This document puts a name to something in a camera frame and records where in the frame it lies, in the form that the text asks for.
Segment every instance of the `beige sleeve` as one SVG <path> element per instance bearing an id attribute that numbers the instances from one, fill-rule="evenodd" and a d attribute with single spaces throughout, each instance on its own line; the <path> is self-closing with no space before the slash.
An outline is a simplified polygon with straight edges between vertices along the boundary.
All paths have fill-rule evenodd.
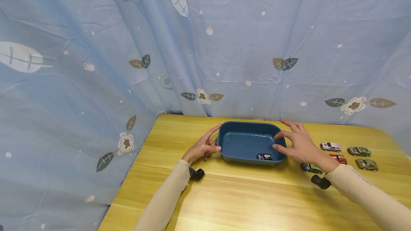
<path id="1" fill-rule="evenodd" d="M 190 179 L 190 164 L 179 160 L 149 202 L 135 231 L 163 231 L 173 215 L 178 199 Z"/>
<path id="2" fill-rule="evenodd" d="M 411 210 L 368 183 L 351 166 L 340 164 L 325 177 L 343 196 L 359 204 L 383 230 L 411 230 Z"/>

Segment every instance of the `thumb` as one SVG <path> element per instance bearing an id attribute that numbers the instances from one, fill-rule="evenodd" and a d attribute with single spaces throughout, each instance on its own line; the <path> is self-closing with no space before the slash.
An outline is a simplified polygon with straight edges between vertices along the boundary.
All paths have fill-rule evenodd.
<path id="1" fill-rule="evenodd" d="M 220 150 L 221 150 L 221 147 L 220 146 L 218 146 L 218 145 L 203 145 L 204 146 L 204 151 L 205 152 L 220 152 Z"/>
<path id="2" fill-rule="evenodd" d="M 273 144 L 273 148 L 277 152 L 280 152 L 280 153 L 285 154 L 287 156 L 290 155 L 290 152 L 291 152 L 291 148 L 283 147 L 282 145 L 279 145 L 279 144 Z"/>

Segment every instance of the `white toy car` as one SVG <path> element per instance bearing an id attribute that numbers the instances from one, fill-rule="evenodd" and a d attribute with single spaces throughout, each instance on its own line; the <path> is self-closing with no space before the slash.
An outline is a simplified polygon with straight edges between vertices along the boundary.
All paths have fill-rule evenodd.
<path id="1" fill-rule="evenodd" d="M 334 151 L 334 152 L 341 152 L 341 145 L 338 143 L 321 143 L 320 147 L 324 151 Z"/>

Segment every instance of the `blue fabric curtain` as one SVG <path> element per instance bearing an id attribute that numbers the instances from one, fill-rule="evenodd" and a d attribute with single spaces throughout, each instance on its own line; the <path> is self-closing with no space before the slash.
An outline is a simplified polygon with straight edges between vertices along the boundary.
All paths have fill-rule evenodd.
<path id="1" fill-rule="evenodd" d="M 96 230 L 165 112 L 371 126 L 411 155 L 410 0 L 0 9 L 4 230 Z"/>

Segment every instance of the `red toy car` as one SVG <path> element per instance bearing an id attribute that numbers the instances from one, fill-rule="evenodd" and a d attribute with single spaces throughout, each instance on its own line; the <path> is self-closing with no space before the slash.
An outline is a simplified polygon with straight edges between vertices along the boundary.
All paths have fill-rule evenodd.
<path id="1" fill-rule="evenodd" d="M 333 157 L 339 163 L 343 163 L 343 164 L 347 165 L 347 159 L 344 155 L 330 154 L 330 156 Z"/>

